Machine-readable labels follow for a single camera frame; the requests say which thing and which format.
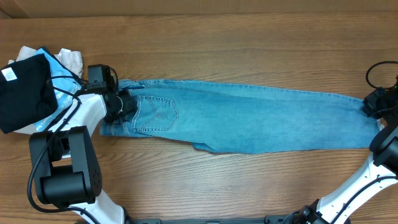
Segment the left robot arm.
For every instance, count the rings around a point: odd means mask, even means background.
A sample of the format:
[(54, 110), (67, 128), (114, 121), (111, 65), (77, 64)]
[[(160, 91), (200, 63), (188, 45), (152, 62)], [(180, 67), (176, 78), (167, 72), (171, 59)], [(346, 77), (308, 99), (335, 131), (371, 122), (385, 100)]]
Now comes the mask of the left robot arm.
[(136, 102), (119, 90), (115, 69), (103, 64), (88, 67), (88, 79), (72, 98), (57, 123), (30, 136), (27, 198), (42, 213), (75, 212), (85, 223), (132, 223), (103, 190), (91, 135), (100, 122), (120, 123), (135, 112)]

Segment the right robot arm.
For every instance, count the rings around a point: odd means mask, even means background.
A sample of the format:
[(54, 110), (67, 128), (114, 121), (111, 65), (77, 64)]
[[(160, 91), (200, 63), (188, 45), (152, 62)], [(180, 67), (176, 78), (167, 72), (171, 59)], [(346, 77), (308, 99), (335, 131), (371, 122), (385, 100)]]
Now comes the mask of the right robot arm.
[(364, 111), (386, 126), (371, 141), (364, 164), (331, 194), (290, 214), (284, 223), (349, 223), (349, 217), (378, 192), (397, 183), (397, 84), (376, 87), (364, 99)]

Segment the light blue denim jeans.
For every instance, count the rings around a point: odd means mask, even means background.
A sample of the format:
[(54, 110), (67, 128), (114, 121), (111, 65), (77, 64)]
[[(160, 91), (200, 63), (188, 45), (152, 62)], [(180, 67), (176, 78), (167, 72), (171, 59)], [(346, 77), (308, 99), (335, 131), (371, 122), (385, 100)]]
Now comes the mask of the light blue denim jeans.
[(103, 136), (166, 138), (213, 153), (368, 147), (379, 125), (358, 98), (199, 80), (123, 80), (137, 110)]

